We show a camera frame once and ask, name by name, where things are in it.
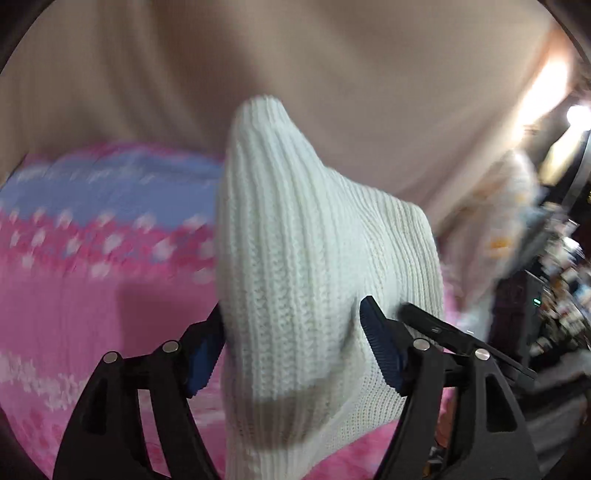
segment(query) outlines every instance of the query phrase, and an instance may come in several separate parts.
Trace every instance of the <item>beige curtain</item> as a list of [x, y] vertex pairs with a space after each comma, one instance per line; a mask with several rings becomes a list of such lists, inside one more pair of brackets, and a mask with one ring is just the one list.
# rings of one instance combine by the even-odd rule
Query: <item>beige curtain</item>
[[270, 93], [437, 231], [512, 145], [553, 28], [536, 0], [56, 0], [0, 76], [0, 164], [114, 139], [222, 154]]

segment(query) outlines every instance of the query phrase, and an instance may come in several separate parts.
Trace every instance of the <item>white knit garment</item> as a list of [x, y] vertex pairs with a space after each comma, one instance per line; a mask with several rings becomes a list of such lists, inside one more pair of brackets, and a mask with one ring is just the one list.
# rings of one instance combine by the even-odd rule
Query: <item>white knit garment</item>
[[418, 207], [325, 167], [269, 97], [236, 114], [217, 215], [226, 478], [298, 480], [400, 416], [359, 303], [441, 317], [433, 236]]

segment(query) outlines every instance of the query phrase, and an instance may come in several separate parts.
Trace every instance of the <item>light bulb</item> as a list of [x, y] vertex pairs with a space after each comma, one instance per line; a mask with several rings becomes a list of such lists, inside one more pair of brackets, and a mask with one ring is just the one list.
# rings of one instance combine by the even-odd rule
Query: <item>light bulb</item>
[[575, 127], [581, 132], [591, 130], [591, 110], [588, 106], [573, 105], [566, 113], [566, 118], [571, 127]]

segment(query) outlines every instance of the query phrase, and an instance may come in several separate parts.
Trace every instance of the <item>metal screw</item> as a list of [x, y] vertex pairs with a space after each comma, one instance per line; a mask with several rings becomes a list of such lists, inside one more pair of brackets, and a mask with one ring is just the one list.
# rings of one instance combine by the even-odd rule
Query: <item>metal screw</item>
[[489, 353], [488, 350], [484, 350], [483, 348], [479, 348], [478, 350], [476, 350], [476, 352], [474, 352], [474, 356], [478, 360], [486, 361], [491, 357], [491, 354]]
[[178, 347], [179, 347], [179, 344], [177, 341], [170, 340], [162, 346], [162, 350], [164, 350], [166, 353], [173, 353], [178, 350]]
[[417, 338], [413, 342], [413, 347], [415, 347], [417, 350], [420, 350], [422, 352], [424, 352], [425, 350], [429, 350], [430, 346], [431, 346], [431, 344], [429, 342], [427, 342], [424, 338]]
[[119, 354], [117, 352], [107, 352], [103, 355], [103, 362], [106, 364], [112, 364], [119, 358]]

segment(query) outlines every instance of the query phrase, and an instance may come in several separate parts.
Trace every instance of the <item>pink blanket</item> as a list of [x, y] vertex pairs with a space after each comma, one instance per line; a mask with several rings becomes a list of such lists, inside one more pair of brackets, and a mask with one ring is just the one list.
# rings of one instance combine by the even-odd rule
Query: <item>pink blanket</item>
[[[30, 165], [0, 192], [0, 406], [50, 478], [101, 356], [149, 353], [216, 304], [211, 224], [219, 170], [198, 155], [109, 145]], [[175, 197], [183, 194], [195, 197]], [[223, 354], [189, 403], [223, 476], [222, 364]], [[152, 467], [167, 473], [147, 391], [139, 402]], [[394, 429], [343, 448], [307, 480], [371, 478]]]

